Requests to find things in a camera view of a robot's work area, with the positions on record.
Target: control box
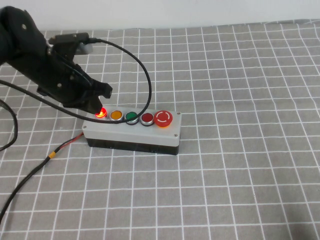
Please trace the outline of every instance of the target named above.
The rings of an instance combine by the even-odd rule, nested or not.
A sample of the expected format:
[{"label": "control box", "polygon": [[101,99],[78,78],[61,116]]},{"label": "control box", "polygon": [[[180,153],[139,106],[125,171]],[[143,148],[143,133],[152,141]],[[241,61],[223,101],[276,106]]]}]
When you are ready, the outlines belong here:
[{"label": "control box", "polygon": [[[117,121],[131,119],[141,109],[105,105],[88,118]],[[119,123],[84,121],[82,130],[90,147],[177,155],[181,135],[180,112],[147,109],[139,118]]]}]

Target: illuminated red button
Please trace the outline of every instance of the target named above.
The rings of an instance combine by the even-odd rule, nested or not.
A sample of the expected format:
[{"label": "illuminated red button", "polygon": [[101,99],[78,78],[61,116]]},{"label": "illuminated red button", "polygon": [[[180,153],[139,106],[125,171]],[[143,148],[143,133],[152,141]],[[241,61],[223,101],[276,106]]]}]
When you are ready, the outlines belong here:
[{"label": "illuminated red button", "polygon": [[107,110],[103,107],[101,108],[100,113],[95,114],[95,116],[99,119],[107,117]]}]

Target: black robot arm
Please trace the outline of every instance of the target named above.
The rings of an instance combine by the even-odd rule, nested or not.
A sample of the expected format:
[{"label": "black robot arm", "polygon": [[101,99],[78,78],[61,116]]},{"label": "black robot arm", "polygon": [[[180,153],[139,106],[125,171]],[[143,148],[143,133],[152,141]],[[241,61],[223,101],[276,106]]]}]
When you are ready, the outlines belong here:
[{"label": "black robot arm", "polygon": [[89,34],[57,35],[48,43],[27,11],[11,6],[0,9],[0,65],[7,62],[38,85],[38,93],[65,108],[99,113],[99,96],[110,98],[112,88],[92,79],[73,62],[83,54]]}]

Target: black base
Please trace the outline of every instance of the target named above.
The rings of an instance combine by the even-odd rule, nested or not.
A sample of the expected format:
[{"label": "black base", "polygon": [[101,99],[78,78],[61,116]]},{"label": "black base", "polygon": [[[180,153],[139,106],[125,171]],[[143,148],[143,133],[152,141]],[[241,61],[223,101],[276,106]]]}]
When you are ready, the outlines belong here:
[{"label": "black base", "polygon": [[105,148],[105,149],[120,149],[137,152],[147,152],[155,154],[169,154],[177,155],[179,153],[179,146],[160,146],[136,142],[125,142],[125,141],[110,141],[86,138],[88,145],[94,148]]}]

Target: table surface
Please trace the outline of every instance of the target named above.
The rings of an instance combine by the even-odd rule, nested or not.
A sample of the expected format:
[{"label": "table surface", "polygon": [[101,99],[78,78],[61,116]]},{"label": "table surface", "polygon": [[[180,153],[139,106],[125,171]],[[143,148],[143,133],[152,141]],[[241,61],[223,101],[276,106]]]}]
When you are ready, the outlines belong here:
[{"label": "table surface", "polygon": [[[1,240],[319,239],[318,24],[89,34],[145,63],[150,108],[182,113],[179,155],[90,148],[81,138],[23,187]],[[144,106],[146,78],[129,56],[98,44],[75,60],[113,87],[103,104]],[[0,77],[37,89],[7,65]],[[19,122],[17,142],[0,153],[2,206],[19,180],[81,132],[82,121],[4,86],[0,97]],[[2,109],[2,145],[12,130]]]}]

